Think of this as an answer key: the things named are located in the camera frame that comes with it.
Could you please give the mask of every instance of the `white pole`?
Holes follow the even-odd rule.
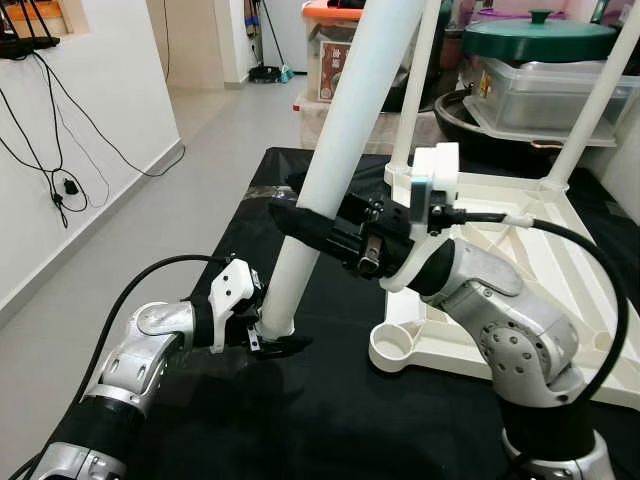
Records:
[[[329,108],[298,205],[330,218],[346,193],[425,0],[368,0]],[[287,237],[257,326],[266,339],[293,333],[293,315],[318,252]]]
[[[416,41],[416,49],[411,62],[407,91],[402,103],[396,141],[393,145],[391,161],[387,163],[384,169],[384,181],[391,186],[394,185],[396,175],[405,175],[409,170],[407,159],[411,151],[413,132],[418,118],[418,111],[420,110],[420,99],[422,98],[422,89],[424,88],[424,81],[429,68],[431,47],[433,46],[436,26],[438,25],[439,13],[440,2],[426,0]]]
[[[543,186],[554,190],[567,188],[569,176],[598,125],[638,38],[640,38],[640,1],[636,1],[631,8],[618,41],[611,50],[600,78],[567,138],[567,143],[558,155],[549,175],[541,180]]]

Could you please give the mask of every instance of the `gray floor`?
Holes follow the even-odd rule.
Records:
[[[187,154],[146,184],[0,331],[0,478],[35,453],[71,399],[109,307],[133,275],[180,253],[213,251],[266,148],[299,145],[291,109],[304,78],[288,85],[247,85],[206,125],[202,106],[181,103]],[[172,266],[149,277],[123,312],[188,294],[203,266]],[[113,346],[126,315],[108,341]]]

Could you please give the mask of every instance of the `plastic storage box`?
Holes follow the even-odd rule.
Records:
[[[600,67],[593,62],[519,68],[492,58],[476,58],[474,88],[464,104],[489,135],[510,140],[564,140],[593,89]],[[640,92],[640,77],[623,76],[590,145],[615,146],[619,121]]]
[[[329,8],[327,0],[308,2],[302,9],[307,26],[307,98],[320,100],[322,47],[327,42],[351,43],[362,10]]]

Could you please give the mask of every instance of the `green pot lid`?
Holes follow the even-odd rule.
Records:
[[[463,49],[469,55],[516,62],[604,60],[616,41],[613,28],[547,19],[551,10],[531,10],[531,20],[469,25]]]

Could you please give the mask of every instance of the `black table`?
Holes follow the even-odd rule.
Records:
[[[272,148],[253,181],[282,185],[312,152]],[[384,156],[365,155],[352,189],[384,190]],[[463,161],[466,171],[539,176]],[[611,213],[612,200],[577,170],[569,198],[601,246],[638,279],[638,230]],[[236,252],[268,280],[282,235],[266,198],[238,207],[216,254]],[[208,293],[209,265],[195,293]],[[287,359],[258,362],[244,352],[192,355],[172,368],[130,464],[134,479],[495,479],[505,467],[501,420],[488,382],[409,367],[385,375],[368,361],[371,328],[383,321],[384,292],[321,256],[296,315],[297,333],[315,339]],[[640,414],[593,405],[595,427],[619,480],[640,478]]]

